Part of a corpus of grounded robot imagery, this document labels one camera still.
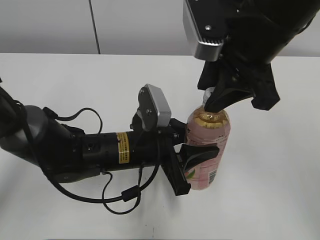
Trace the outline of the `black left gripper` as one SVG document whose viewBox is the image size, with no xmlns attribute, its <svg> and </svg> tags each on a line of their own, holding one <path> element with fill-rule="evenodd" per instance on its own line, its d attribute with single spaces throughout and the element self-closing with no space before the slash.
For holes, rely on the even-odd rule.
<svg viewBox="0 0 320 240">
<path fill-rule="evenodd" d="M 188 145 L 185 141 L 186 124 L 172 118 L 166 127 L 143 130 L 142 120 L 134 118 L 130 124 L 130 162 L 162 168 L 176 196 L 187 195 L 191 184 L 184 173 L 218 156 L 216 145 Z M 179 153 L 175 146 L 182 144 Z"/>
</svg>

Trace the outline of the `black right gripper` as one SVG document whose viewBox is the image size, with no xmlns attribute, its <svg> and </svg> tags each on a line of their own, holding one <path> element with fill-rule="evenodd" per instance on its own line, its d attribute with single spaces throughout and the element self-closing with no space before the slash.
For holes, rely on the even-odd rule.
<svg viewBox="0 0 320 240">
<path fill-rule="evenodd" d="M 298 0 L 199 0 L 197 58 L 205 64 L 197 87 L 213 88 L 204 110 L 248 98 L 271 109 L 280 100 L 271 61 L 299 33 Z"/>
</svg>

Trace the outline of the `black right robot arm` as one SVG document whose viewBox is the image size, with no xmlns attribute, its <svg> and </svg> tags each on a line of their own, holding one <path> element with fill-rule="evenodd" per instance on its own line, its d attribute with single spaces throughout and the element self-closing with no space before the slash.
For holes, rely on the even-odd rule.
<svg viewBox="0 0 320 240">
<path fill-rule="evenodd" d="M 271 62 L 312 22 L 317 0 L 230 0 L 225 3 L 227 36 L 217 61 L 206 62 L 198 88 L 213 88 L 204 105 L 217 113 L 239 101 L 270 110 L 280 101 Z"/>
</svg>

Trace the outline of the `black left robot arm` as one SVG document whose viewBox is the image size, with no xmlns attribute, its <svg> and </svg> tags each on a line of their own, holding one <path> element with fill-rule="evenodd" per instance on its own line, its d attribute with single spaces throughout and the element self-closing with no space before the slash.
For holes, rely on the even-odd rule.
<svg viewBox="0 0 320 240">
<path fill-rule="evenodd" d="M 185 173 L 216 157 L 215 145 L 185 144 L 186 125 L 171 117 L 162 90 L 151 84 L 138 94 L 139 106 L 130 131 L 86 134 L 66 125 L 51 109 L 22 105 L 5 90 L 0 92 L 0 146 L 41 168 L 63 194 L 64 183 L 74 183 L 108 172 L 162 168 L 175 195 L 190 191 Z"/>
</svg>

